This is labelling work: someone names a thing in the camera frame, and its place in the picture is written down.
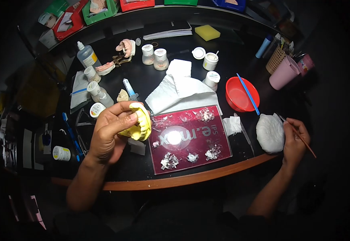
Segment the paintbrush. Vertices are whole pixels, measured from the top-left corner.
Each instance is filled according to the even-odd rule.
[[[278,114],[278,116],[285,122],[286,119],[283,118],[280,114]],[[303,137],[301,136],[301,134],[295,129],[295,127],[290,124],[290,122],[288,122],[289,125],[291,125],[291,128],[293,128],[293,131],[297,134],[297,136],[302,140],[302,142],[305,144],[305,146],[311,151],[311,153],[313,154],[314,158],[317,158],[316,154],[314,154],[313,150],[309,147],[309,145],[306,143],[306,141],[303,139]]]

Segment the blue box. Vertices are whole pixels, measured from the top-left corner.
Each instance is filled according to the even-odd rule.
[[[212,0],[216,6],[233,9],[239,12],[243,12],[246,7],[246,0],[235,0],[238,5],[232,3],[226,3],[225,0]]]

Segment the red box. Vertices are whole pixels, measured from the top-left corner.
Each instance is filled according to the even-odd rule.
[[[126,12],[137,8],[154,7],[155,0],[137,1],[137,2],[130,2],[130,3],[127,3],[126,0],[120,0],[120,6],[121,6],[121,11]]]
[[[79,31],[82,29],[82,27],[85,26],[84,17],[82,15],[82,8],[85,6],[85,4],[88,2],[88,0],[81,0],[80,2],[76,3],[75,5],[69,7],[63,15],[61,15],[60,19],[58,20],[57,24],[53,27],[53,32],[56,36],[56,38],[59,41],[62,41],[66,37],[70,36],[74,32]],[[62,21],[62,18],[64,17],[65,13],[73,13],[70,17],[73,23],[73,26],[68,29],[65,32],[57,32],[57,29]]]
[[[201,117],[207,109],[213,118],[204,121]],[[155,175],[185,170],[232,157],[230,143],[216,105],[161,114],[153,116],[152,121],[149,149]],[[215,159],[208,159],[206,152],[212,148],[218,148],[219,153]],[[166,154],[168,157],[174,155],[177,158],[176,167],[163,167],[161,162]],[[189,154],[198,155],[197,161],[191,162],[188,159]]]

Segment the green box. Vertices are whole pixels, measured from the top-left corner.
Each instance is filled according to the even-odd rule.
[[[198,0],[164,0],[164,5],[192,5],[196,6]]]
[[[58,18],[68,7],[69,4],[66,2],[66,0],[54,0],[44,12],[52,13]]]
[[[98,22],[100,20],[103,20],[105,18],[109,18],[117,14],[119,11],[119,3],[115,3],[114,0],[106,0],[107,1],[107,9],[108,11],[98,13],[92,17],[89,16],[89,9],[91,7],[91,2],[89,1],[82,9],[82,15],[84,17],[84,21],[87,25],[90,25],[92,23]]]

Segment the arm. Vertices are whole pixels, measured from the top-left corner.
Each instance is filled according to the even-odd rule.
[[[94,204],[110,165],[117,162],[126,142],[117,133],[138,122],[129,109],[132,101],[122,101],[100,113],[93,131],[91,147],[66,192],[68,207],[85,211]]]
[[[296,119],[287,118],[286,122],[283,123],[286,141],[283,150],[284,158],[282,161],[282,167],[256,196],[247,210],[247,215],[260,215],[265,218],[271,217],[276,209],[279,199],[286,191],[298,164],[303,158],[306,146],[293,132],[292,126],[289,123],[295,128],[298,128],[301,136],[308,144],[310,143],[310,136],[307,133],[305,125]]]

